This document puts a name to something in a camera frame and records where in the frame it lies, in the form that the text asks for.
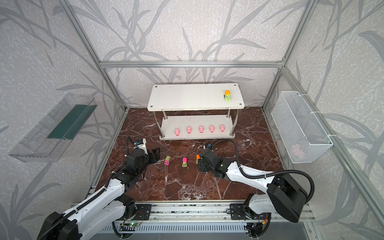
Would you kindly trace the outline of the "pink green toy truck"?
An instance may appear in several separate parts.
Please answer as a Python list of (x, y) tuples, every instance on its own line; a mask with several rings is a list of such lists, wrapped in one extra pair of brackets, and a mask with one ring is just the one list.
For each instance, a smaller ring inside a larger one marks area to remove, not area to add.
[(170, 164), (170, 159), (171, 159), (170, 156), (166, 156), (165, 161), (164, 161), (164, 164), (165, 164), (166, 166), (169, 166), (169, 164)]

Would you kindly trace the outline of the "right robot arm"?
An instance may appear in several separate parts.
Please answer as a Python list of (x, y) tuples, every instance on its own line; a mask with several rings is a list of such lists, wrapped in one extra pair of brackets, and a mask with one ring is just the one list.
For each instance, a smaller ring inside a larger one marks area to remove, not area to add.
[(200, 153), (198, 164), (201, 172), (211, 172), (218, 179), (241, 183), (262, 192), (261, 195), (249, 194), (240, 207), (240, 217), (249, 220), (277, 213), (285, 220), (297, 223), (314, 192), (311, 177), (302, 171), (260, 171), (234, 160), (222, 159), (211, 149)]

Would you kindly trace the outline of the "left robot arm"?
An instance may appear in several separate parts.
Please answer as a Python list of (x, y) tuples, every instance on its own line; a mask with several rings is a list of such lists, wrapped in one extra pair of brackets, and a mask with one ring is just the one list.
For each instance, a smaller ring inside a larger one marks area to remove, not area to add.
[(121, 218), (131, 219), (139, 211), (135, 200), (126, 195), (147, 169), (160, 160), (160, 149), (135, 148), (126, 161), (113, 171), (105, 185), (81, 203), (44, 221), (39, 240), (89, 240), (101, 229)]

